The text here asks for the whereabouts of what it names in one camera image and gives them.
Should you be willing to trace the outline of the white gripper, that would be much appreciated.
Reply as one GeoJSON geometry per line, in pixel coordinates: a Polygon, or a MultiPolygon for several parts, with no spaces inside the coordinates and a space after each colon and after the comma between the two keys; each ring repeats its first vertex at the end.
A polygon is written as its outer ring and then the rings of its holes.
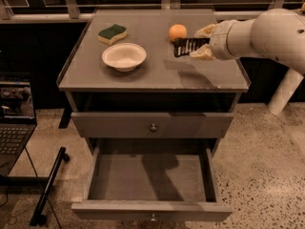
{"type": "Polygon", "coordinates": [[[202,60],[232,60],[236,59],[228,46],[228,35],[236,24],[236,20],[225,20],[218,24],[210,24],[198,30],[195,38],[210,38],[210,43],[204,44],[198,50],[191,52],[190,57],[202,60]]]}

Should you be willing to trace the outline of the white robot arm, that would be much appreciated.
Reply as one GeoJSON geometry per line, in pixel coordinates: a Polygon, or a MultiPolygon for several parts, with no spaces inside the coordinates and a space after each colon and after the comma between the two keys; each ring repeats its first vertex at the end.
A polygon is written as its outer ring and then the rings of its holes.
{"type": "Polygon", "coordinates": [[[305,77],[305,17],[293,10],[267,10],[255,19],[225,20],[200,30],[196,38],[210,41],[190,53],[202,60],[269,58],[288,68],[268,110],[279,115],[305,77]]]}

